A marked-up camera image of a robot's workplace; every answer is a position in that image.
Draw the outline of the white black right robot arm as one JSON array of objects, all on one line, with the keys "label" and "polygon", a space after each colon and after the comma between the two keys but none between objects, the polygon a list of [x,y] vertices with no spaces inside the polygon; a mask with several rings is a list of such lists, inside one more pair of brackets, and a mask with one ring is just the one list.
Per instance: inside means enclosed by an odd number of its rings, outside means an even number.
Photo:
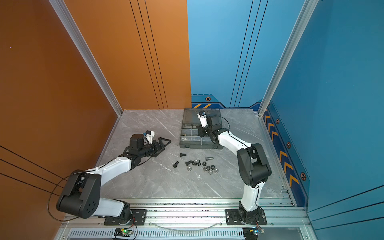
[{"label": "white black right robot arm", "polygon": [[245,184],[244,193],[239,204],[239,217],[245,225],[256,223],[264,214],[260,207],[262,189],[272,175],[266,152],[260,143],[251,144],[236,137],[220,123],[221,117],[198,113],[201,123],[198,135],[209,137],[214,144],[227,148],[237,156],[238,169]]}]

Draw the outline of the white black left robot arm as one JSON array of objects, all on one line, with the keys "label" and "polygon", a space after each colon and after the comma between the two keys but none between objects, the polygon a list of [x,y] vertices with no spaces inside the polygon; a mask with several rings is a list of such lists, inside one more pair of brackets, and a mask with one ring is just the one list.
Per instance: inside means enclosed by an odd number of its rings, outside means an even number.
[{"label": "white black left robot arm", "polygon": [[130,204],[102,198],[102,186],[141,166],[143,158],[156,158],[171,142],[162,137],[155,139],[153,131],[132,135],[129,146],[117,158],[93,169],[72,172],[57,201],[56,209],[82,219],[97,216],[127,223],[133,218]]}]

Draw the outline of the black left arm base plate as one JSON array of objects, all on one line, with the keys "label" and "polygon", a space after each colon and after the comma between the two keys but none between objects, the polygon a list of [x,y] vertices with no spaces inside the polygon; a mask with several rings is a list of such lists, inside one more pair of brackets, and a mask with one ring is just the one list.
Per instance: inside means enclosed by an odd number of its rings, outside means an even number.
[{"label": "black left arm base plate", "polygon": [[119,217],[105,217],[105,226],[143,226],[147,217],[146,209],[123,210]]}]

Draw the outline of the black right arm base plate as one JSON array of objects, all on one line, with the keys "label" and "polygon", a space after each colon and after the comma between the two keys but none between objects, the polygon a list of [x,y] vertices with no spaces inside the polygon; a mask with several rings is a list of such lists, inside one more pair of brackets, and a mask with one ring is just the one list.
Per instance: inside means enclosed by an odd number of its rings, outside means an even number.
[{"label": "black right arm base plate", "polygon": [[257,208],[252,212],[246,212],[243,209],[226,209],[226,223],[229,226],[234,225],[258,225],[268,224],[267,217],[263,208]]}]

